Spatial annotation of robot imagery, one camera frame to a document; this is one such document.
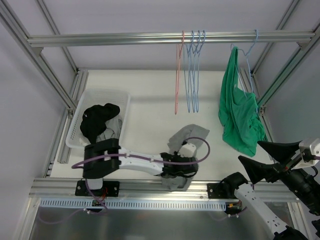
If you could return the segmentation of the blue hanger of black top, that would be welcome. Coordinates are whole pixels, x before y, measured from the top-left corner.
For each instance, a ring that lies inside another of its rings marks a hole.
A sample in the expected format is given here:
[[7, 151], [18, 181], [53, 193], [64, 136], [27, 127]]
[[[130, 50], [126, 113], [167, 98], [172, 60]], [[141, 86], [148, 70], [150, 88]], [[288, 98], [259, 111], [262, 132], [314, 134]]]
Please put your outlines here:
[[202, 48], [200, 31], [197, 34], [191, 31], [191, 40], [187, 45], [187, 97], [189, 109], [193, 113], [199, 112], [199, 85], [200, 85], [200, 55]]

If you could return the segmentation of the black tank top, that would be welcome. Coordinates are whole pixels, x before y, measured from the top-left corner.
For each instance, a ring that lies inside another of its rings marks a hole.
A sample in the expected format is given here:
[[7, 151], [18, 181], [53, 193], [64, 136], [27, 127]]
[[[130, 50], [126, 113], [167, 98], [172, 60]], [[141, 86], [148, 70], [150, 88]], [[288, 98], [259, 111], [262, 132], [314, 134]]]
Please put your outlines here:
[[84, 111], [80, 131], [91, 144], [95, 144], [97, 136], [106, 129], [105, 122], [116, 116], [120, 116], [120, 107], [118, 105], [112, 103], [93, 105]]

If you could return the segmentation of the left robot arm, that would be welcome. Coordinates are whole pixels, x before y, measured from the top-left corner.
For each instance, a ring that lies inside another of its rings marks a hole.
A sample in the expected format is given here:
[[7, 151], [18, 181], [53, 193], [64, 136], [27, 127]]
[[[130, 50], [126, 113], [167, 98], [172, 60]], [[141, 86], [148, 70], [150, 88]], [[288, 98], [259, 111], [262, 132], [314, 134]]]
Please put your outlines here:
[[148, 155], [120, 147], [119, 141], [111, 138], [87, 145], [80, 167], [82, 177], [89, 180], [86, 189], [93, 196], [103, 192], [102, 179], [117, 170], [144, 172], [162, 179], [174, 179], [173, 186], [184, 188], [188, 179], [199, 170], [195, 150], [195, 145], [185, 143], [174, 153]]

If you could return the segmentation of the blue hanger of green top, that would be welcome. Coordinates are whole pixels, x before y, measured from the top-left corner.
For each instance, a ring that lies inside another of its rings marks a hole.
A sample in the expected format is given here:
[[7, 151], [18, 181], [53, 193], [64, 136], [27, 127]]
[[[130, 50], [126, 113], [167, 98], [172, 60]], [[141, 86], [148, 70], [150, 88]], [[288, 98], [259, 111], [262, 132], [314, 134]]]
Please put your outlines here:
[[193, 103], [194, 113], [199, 112], [199, 86], [200, 86], [200, 56], [203, 45], [206, 41], [206, 31], [198, 31], [197, 45], [194, 49], [194, 64], [193, 64]]

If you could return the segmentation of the pink wire hanger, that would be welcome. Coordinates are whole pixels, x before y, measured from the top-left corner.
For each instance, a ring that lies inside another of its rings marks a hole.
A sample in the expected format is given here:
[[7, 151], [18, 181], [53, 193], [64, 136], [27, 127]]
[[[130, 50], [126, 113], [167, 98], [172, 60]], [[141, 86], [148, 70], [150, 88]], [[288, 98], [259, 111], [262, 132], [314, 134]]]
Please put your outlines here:
[[180, 43], [176, 45], [176, 70], [175, 70], [175, 99], [174, 99], [174, 114], [178, 113], [179, 104], [179, 89], [180, 89], [180, 72], [181, 72], [181, 57], [184, 48], [185, 31], [182, 31], [182, 39]]

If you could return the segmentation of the blue hanger of grey top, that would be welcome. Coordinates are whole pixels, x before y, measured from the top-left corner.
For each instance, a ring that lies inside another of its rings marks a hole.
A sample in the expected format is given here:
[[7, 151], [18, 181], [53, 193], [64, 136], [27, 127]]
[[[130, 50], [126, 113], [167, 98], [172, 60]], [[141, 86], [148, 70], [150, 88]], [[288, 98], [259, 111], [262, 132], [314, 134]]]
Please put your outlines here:
[[184, 45], [183, 49], [183, 76], [184, 76], [184, 85], [185, 85], [185, 96], [186, 96], [186, 105], [188, 113], [191, 113], [191, 110], [194, 109], [194, 100], [192, 94], [193, 80], [192, 80], [192, 51], [194, 43], [194, 31], [191, 31], [190, 42]]

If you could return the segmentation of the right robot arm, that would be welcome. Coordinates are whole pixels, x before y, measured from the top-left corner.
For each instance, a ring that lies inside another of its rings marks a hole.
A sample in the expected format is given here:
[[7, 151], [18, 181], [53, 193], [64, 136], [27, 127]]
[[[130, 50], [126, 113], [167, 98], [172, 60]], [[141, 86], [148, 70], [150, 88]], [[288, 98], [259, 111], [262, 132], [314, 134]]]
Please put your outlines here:
[[267, 202], [301, 202], [315, 216], [320, 214], [320, 184], [305, 168], [315, 169], [320, 161], [319, 138], [293, 143], [259, 141], [273, 159], [273, 164], [240, 155], [246, 176], [232, 173], [217, 183], [206, 185], [208, 199], [226, 203], [224, 212], [239, 216], [245, 210], [253, 213], [271, 240], [305, 240], [299, 230], [281, 220]]

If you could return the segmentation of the green tank top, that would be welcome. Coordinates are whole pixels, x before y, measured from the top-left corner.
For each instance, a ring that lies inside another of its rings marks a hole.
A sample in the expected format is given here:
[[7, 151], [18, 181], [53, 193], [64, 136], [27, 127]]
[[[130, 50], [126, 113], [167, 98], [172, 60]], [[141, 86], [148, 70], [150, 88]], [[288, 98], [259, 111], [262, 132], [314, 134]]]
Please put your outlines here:
[[256, 95], [238, 87], [239, 48], [231, 50], [219, 98], [218, 118], [223, 127], [222, 140], [241, 154], [254, 157], [265, 129], [258, 116]]

